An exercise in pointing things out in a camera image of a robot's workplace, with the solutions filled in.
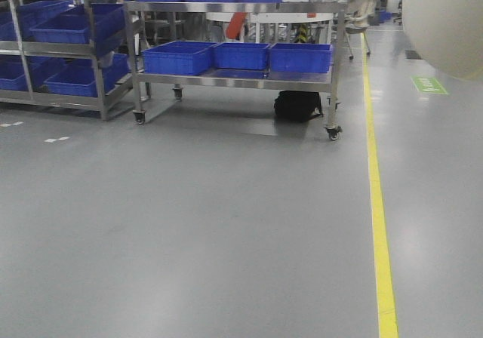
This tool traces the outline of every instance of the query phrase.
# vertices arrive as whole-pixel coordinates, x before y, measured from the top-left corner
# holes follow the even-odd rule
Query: green floor sign
[[[446,89],[436,78],[425,78],[423,76],[411,76],[414,85],[421,93],[448,95]]]

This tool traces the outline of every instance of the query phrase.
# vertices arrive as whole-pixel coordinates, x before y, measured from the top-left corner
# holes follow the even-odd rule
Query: metal frame
[[[164,12],[251,12],[251,13],[333,13],[337,14],[338,20],[344,20],[346,13],[345,1],[328,3],[281,3],[281,4],[251,4],[251,3],[201,3],[201,2],[126,2],[126,30],[128,33],[128,47],[133,77],[133,89],[136,97],[136,109],[134,115],[138,124],[145,122],[146,110],[143,109],[140,83],[164,83],[174,84],[174,93],[177,99],[181,99],[181,85],[203,85],[211,87],[253,88],[272,90],[299,90],[318,91],[330,93],[328,108],[328,120],[325,129],[331,140],[339,137],[342,128],[337,124],[336,110],[338,105],[337,87],[339,84],[340,63],[342,60],[341,45],[344,39],[344,28],[337,28],[337,45],[334,53],[334,65],[328,74],[312,73],[280,73],[269,72],[263,79],[226,78],[217,76],[216,70],[209,70],[202,75],[158,75],[145,74],[137,63],[136,45],[134,36],[143,34],[143,25],[136,27],[133,24],[132,15],[137,14],[143,19],[143,13],[147,11]]]
[[[17,15],[17,6],[21,0],[8,0],[12,19],[14,21],[16,41],[0,41],[0,54],[20,55],[22,60],[28,91],[4,91],[0,90],[0,103],[20,103],[37,106],[53,106],[70,109],[86,109],[100,112],[103,120],[109,118],[109,110],[120,101],[130,89],[132,89],[131,77],[125,78],[123,82],[108,94],[104,92],[104,80],[102,69],[100,68],[99,58],[96,55],[95,40],[95,22],[92,12],[92,0],[82,0],[85,5],[85,11],[90,22],[90,40],[89,44],[58,44],[32,42],[22,40],[19,19]],[[126,31],[121,30],[111,36],[106,42],[114,38],[126,38]],[[34,91],[32,81],[29,75],[29,67],[27,63],[28,56],[47,56],[47,57],[68,57],[74,59],[91,59],[94,69],[94,77],[97,86],[97,98],[77,97],[71,95],[59,95],[42,93]]]

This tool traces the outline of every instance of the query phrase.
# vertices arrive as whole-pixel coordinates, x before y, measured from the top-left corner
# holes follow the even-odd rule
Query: yellow floor line
[[[398,322],[392,289],[391,261],[387,244],[386,218],[384,214],[383,190],[380,184],[377,142],[374,130],[371,83],[369,81],[368,59],[361,34],[362,62],[364,68],[364,101],[368,130],[369,180],[371,184],[372,229],[374,234],[374,263],[376,269],[377,315],[379,338],[398,338]]]

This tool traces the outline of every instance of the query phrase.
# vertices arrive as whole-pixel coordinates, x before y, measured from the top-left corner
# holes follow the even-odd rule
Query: black backpack
[[[322,114],[320,94],[315,91],[281,91],[275,99],[275,114],[289,121],[309,121]]]

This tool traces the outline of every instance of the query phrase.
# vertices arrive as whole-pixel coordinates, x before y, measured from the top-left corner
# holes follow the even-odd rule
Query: gray chair
[[[349,35],[363,34],[364,41],[368,48],[367,55],[371,55],[371,48],[369,46],[368,37],[365,30],[369,27],[368,18],[374,16],[376,12],[377,0],[351,0],[348,4],[348,16],[345,23],[345,36],[347,43],[349,44],[350,56],[349,59],[354,59],[354,53],[352,52],[352,46],[350,44]]]

